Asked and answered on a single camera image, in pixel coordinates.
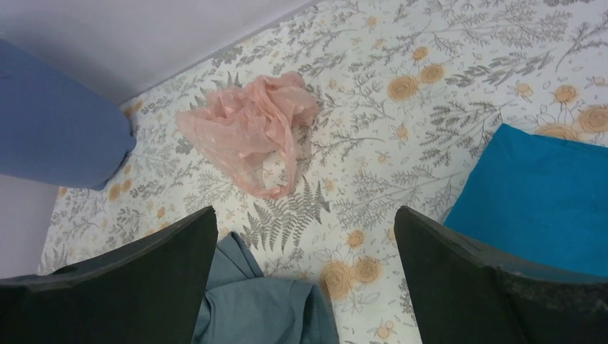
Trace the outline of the blue plastic trash bin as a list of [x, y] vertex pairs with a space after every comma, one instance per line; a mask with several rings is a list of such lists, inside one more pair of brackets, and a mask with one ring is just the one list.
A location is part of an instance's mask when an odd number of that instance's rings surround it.
[[119, 107], [1, 41], [1, 173], [101, 190], [135, 148]]

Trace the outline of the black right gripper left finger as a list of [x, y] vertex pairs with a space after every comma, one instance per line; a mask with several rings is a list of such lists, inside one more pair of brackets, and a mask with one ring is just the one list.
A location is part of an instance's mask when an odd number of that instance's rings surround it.
[[3, 343], [189, 343], [215, 245], [212, 207], [47, 275], [1, 281]]

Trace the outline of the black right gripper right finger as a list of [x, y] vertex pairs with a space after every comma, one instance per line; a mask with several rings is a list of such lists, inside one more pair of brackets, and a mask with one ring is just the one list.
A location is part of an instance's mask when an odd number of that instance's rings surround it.
[[607, 279], [522, 259], [401, 207], [394, 233], [423, 343], [605, 343]]

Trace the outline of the pink plastic trash bag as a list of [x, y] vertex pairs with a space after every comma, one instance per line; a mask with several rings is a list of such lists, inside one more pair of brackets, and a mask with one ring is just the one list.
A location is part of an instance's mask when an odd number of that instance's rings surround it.
[[[235, 186], [257, 198], [278, 199], [295, 189], [298, 145], [293, 127], [311, 126], [318, 113], [305, 80], [292, 71], [210, 92], [206, 106], [177, 113], [176, 124]], [[256, 170], [274, 152], [285, 162], [286, 182], [265, 188]]]

